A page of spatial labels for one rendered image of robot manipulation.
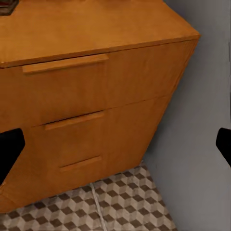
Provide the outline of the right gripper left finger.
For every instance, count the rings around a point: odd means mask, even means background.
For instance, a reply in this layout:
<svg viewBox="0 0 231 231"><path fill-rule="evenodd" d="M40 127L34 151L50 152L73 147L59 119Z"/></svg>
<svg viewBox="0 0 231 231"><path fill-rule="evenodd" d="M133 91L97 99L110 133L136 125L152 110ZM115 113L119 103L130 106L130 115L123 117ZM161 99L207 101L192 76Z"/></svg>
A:
<svg viewBox="0 0 231 231"><path fill-rule="evenodd" d="M25 146L21 128L0 133L0 185Z"/></svg>

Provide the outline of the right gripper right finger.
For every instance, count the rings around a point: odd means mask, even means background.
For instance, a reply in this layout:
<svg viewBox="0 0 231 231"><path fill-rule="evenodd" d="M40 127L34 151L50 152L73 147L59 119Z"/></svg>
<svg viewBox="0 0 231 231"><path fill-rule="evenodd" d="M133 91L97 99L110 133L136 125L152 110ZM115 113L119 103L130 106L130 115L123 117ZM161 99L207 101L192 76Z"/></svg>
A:
<svg viewBox="0 0 231 231"><path fill-rule="evenodd" d="M216 146L231 166L231 129L219 129Z"/></svg>

